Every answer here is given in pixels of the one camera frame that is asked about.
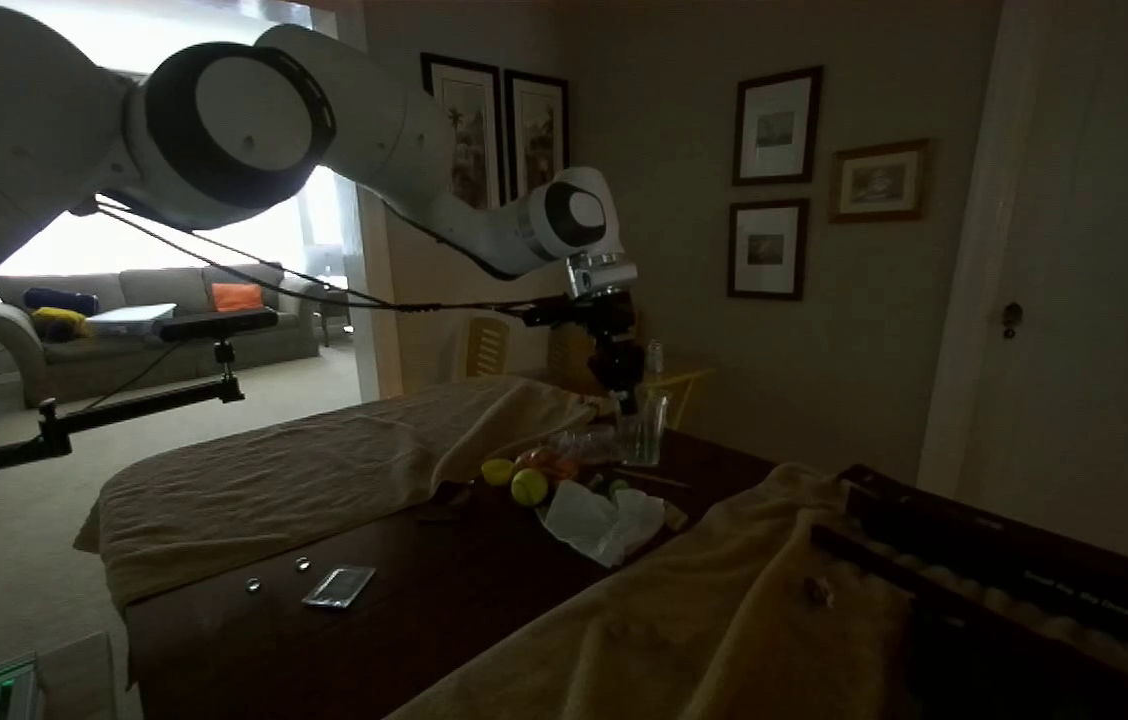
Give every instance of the robotic arm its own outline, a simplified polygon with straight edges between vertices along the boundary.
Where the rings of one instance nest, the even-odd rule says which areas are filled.
[[[468,208],[446,190],[444,112],[348,43],[271,27],[256,46],[183,46],[130,83],[0,8],[0,258],[96,190],[172,226],[219,226],[289,198],[314,163],[490,275],[562,258],[581,301],[637,280],[601,172],[569,168],[516,202]]]

